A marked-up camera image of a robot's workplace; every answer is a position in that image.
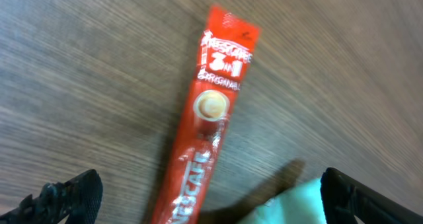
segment red coffee sachet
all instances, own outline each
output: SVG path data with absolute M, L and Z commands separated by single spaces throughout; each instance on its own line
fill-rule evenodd
M 258 34 L 211 8 L 152 224 L 196 222 Z

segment wooden table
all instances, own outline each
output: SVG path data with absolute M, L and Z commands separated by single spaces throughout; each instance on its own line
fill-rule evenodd
M 326 167 L 423 214 L 422 0 L 0 0 L 0 212 L 95 168 L 143 222 L 212 3 L 262 34 L 201 222 Z

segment coffee cup image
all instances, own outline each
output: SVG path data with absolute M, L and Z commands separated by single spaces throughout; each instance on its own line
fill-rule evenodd
M 196 115 L 209 122 L 216 122 L 225 117 L 229 109 L 229 99 L 221 92 L 208 90 L 202 92 L 194 101 Z

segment black object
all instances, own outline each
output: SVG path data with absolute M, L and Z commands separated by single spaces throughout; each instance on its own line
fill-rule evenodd
M 47 183 L 40 196 L 32 194 L 19 207 L 0 216 L 0 224 L 94 224 L 100 209 L 103 186 L 95 170 L 88 170 L 62 184 Z
M 327 224 L 416 224 L 423 217 L 391 201 L 346 174 L 328 168 L 321 179 Z

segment green cloth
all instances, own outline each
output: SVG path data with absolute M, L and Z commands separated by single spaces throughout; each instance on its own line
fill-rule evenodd
M 283 192 L 258 206 L 238 224 L 326 223 L 320 179 Z

